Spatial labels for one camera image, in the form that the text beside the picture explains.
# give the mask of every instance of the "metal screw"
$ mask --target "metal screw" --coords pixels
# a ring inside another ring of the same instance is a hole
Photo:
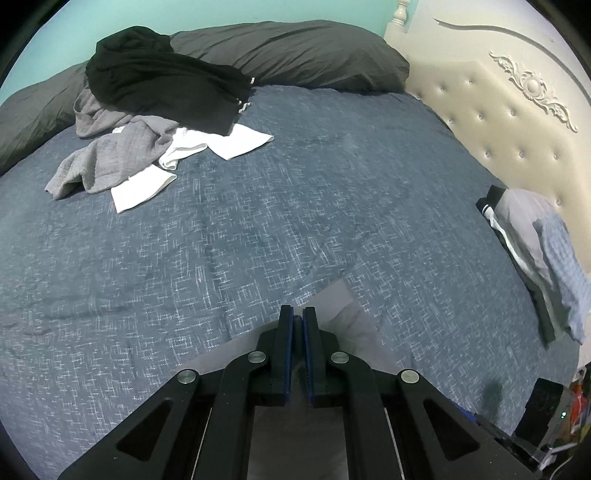
[[[193,370],[183,370],[177,375],[177,380],[184,384],[194,382],[196,378],[197,375]]]
[[[336,364],[345,364],[349,361],[349,355],[345,352],[335,352],[330,356],[330,359]]]
[[[417,383],[419,376],[414,370],[405,370],[400,374],[400,378],[405,383]]]
[[[267,359],[265,352],[260,352],[259,350],[255,350],[254,352],[250,352],[248,354],[248,361],[252,364],[261,364]]]

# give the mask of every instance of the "dark gray pillowcase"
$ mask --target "dark gray pillowcase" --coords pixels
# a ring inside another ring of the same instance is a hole
[[[336,22],[262,22],[172,35],[177,53],[233,65],[256,84],[402,92],[408,62],[378,35]],[[0,106],[0,175],[75,122],[86,63],[19,90]]]
[[[13,93],[0,106],[0,175],[65,128],[84,88],[85,63]]]
[[[402,92],[409,72],[382,37],[327,20],[203,28],[172,35],[171,45],[183,55],[232,65],[257,85]]]

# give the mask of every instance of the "white bedpost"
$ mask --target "white bedpost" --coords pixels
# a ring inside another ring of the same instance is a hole
[[[404,39],[406,37],[406,22],[408,18],[407,8],[411,0],[398,0],[398,8],[392,16],[392,20],[386,26],[384,40],[391,47],[396,48],[404,55]]]
[[[410,0],[398,0],[398,8],[394,12],[394,16],[390,21],[390,24],[397,30],[404,31],[404,25],[408,18],[407,8],[409,5]]]

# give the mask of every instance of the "upholstered headboard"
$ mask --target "upholstered headboard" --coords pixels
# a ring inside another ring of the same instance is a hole
[[[591,82],[574,54],[533,10],[522,24],[511,12],[491,24],[423,2],[432,8],[415,27],[404,24],[407,3],[385,36],[410,62],[407,92],[507,186],[549,198],[591,273]]]

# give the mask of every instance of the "teal wall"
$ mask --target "teal wall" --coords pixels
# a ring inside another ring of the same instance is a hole
[[[88,59],[98,40],[132,25],[172,34],[242,22],[325,19],[358,25],[383,35],[397,3],[397,0],[70,0],[22,52],[0,87],[0,103],[19,89]]]

